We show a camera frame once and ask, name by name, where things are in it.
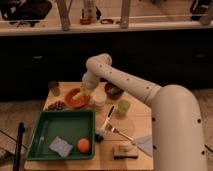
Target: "cable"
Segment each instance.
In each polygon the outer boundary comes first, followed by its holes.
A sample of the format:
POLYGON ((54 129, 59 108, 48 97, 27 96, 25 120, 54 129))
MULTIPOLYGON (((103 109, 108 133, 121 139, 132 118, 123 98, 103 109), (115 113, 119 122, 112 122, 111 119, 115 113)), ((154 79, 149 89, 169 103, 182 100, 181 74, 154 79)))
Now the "cable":
POLYGON ((213 150, 212 150, 209 146, 207 146, 207 145, 205 144, 205 147, 206 147, 210 152, 213 153, 213 150))
MULTIPOLYGON (((17 143, 17 140, 16 140, 15 138, 11 137, 10 135, 8 135, 7 133, 5 133, 5 132, 2 131, 2 130, 0 130, 0 132, 1 132, 2 134, 6 135, 8 138, 10 138, 11 140, 13 140, 13 141, 15 141, 15 142, 17 143)), ((23 145, 23 144, 21 144, 21 146, 22 146, 23 148, 25 148, 25 150, 28 149, 28 148, 27 148, 25 145, 23 145)))

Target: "orange fruit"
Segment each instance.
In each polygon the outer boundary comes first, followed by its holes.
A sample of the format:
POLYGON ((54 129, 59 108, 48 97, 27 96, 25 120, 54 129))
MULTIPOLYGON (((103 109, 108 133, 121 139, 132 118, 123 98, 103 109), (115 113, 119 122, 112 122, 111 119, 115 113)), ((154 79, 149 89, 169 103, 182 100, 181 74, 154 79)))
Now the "orange fruit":
POLYGON ((90 150, 90 142, 87 138, 78 140, 77 148, 81 153, 88 153, 90 150))

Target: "green plastic bin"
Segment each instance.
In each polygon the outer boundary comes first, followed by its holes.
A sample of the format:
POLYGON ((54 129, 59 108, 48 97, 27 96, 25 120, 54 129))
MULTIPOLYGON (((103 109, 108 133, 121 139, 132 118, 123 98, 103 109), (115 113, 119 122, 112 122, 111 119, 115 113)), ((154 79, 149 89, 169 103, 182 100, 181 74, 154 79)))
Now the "green plastic bin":
POLYGON ((95 153, 95 114, 92 110, 46 111, 40 117, 34 128, 26 160, 85 160, 92 159, 95 153), (73 146, 67 157, 61 157, 49 146, 56 136, 73 146), (89 153, 80 153, 77 142, 87 138, 91 143, 89 153))

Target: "brush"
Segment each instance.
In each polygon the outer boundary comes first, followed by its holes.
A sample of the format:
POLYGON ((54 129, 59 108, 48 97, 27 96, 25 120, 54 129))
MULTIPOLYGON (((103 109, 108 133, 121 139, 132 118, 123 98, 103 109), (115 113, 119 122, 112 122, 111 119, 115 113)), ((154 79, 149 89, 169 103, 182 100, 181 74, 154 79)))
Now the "brush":
POLYGON ((96 129, 96 132, 95 132, 95 141, 96 142, 101 142, 104 140, 104 137, 103 137, 103 134, 104 132, 106 131, 105 128, 106 128, 106 125, 107 123, 109 122, 110 118, 111 118, 111 115, 112 115, 112 112, 113 112, 113 109, 114 109, 114 106, 112 106, 110 108, 110 111, 107 115, 107 118, 105 119, 103 125, 100 127, 100 128, 97 128, 96 129))

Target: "cup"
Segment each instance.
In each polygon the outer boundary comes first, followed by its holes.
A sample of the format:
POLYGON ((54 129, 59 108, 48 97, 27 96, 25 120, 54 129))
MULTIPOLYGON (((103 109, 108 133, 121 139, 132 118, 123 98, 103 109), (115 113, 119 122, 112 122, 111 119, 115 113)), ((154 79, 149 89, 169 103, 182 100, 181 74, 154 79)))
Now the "cup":
POLYGON ((120 115, 125 115, 130 108, 130 102, 125 99, 121 99, 118 102, 118 113, 120 115))
POLYGON ((95 23, 97 21, 96 11, 94 0, 84 0, 83 18, 90 19, 91 22, 95 23))
POLYGON ((48 83, 48 88, 54 96, 60 95, 60 88, 58 81, 51 81, 48 83))
POLYGON ((105 105, 107 95, 104 91, 95 90, 92 94, 92 100, 95 106, 103 107, 105 105))

